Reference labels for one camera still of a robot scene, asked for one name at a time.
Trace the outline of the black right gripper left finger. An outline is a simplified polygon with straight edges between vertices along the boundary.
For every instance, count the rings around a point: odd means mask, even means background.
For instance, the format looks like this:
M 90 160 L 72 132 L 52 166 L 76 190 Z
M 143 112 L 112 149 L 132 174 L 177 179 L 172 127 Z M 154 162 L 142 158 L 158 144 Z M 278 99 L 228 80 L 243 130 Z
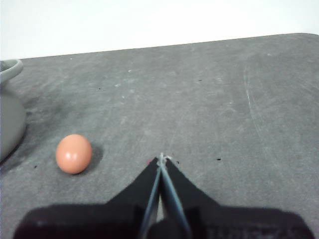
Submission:
M 60 204 L 29 211 L 15 239 L 137 239 L 147 220 L 159 185 L 158 159 L 115 197 L 101 204 Z

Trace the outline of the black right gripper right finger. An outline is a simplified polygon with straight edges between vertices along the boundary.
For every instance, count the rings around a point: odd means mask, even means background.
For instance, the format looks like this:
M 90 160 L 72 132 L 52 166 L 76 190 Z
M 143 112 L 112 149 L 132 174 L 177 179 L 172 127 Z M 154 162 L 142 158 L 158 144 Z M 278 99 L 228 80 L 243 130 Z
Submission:
M 298 214 L 274 208 L 221 205 L 189 181 L 164 156 L 158 160 L 166 217 L 149 229 L 151 239 L 313 239 Z

